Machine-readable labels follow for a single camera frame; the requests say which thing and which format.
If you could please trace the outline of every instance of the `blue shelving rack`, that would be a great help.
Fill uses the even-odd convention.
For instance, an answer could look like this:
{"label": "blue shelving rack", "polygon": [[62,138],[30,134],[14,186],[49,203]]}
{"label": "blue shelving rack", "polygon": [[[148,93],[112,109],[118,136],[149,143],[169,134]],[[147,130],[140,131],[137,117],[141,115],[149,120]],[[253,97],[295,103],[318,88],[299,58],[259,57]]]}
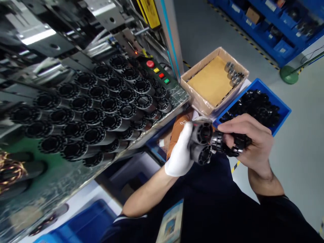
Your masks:
{"label": "blue shelving rack", "polygon": [[[278,63],[280,68],[324,35],[324,25],[309,39],[300,35],[295,27],[297,23],[289,20],[289,16],[286,14],[285,5],[283,8],[279,8],[272,0],[245,0],[265,18],[265,20],[255,25],[246,17],[247,9],[239,7],[239,5],[242,5],[242,2],[238,5],[234,1],[209,0],[215,7],[220,8],[231,17],[237,25]],[[321,1],[301,0],[297,4],[301,5],[301,3],[303,3],[305,16],[307,16],[307,12],[310,12],[320,18],[324,18],[324,3],[321,3]],[[271,24],[283,33],[283,38],[276,39],[276,37],[270,34],[269,26]]]}

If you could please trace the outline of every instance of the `green base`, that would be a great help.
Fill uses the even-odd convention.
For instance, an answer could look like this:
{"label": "green base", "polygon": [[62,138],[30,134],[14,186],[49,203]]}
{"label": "green base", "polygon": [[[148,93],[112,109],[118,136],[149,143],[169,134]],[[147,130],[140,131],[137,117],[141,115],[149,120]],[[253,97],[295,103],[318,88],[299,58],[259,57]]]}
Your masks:
{"label": "green base", "polygon": [[284,66],[280,69],[280,77],[281,79],[287,84],[294,84],[298,81],[298,74],[297,72],[292,73],[295,69],[291,66]]}

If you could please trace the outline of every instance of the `dark shirt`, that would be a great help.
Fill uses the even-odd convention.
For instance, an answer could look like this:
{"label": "dark shirt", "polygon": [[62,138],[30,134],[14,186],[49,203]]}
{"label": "dark shirt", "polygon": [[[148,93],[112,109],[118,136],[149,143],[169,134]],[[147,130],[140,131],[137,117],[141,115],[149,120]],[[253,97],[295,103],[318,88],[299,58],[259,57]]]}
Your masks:
{"label": "dark shirt", "polygon": [[205,166],[194,163],[147,215],[120,215],[103,242],[156,242],[164,212],[181,199],[181,242],[323,242],[285,195],[258,204],[244,194],[222,154]]}

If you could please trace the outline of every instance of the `id badge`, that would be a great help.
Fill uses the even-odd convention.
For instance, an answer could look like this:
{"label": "id badge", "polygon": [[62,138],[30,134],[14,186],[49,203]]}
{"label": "id badge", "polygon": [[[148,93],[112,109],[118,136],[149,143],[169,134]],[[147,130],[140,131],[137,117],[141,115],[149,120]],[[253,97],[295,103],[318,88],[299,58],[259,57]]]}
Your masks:
{"label": "id badge", "polygon": [[180,242],[182,212],[183,199],[165,211],[156,243]]}

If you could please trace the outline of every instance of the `gloved hand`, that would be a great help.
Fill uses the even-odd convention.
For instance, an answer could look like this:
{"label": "gloved hand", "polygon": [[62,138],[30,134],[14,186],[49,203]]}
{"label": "gloved hand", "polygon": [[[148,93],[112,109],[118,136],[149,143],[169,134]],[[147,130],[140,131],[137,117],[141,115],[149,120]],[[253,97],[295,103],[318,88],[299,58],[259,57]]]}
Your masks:
{"label": "gloved hand", "polygon": [[194,161],[190,159],[189,141],[192,133],[192,122],[186,122],[174,146],[170,159],[165,163],[165,173],[172,177],[187,174]]}

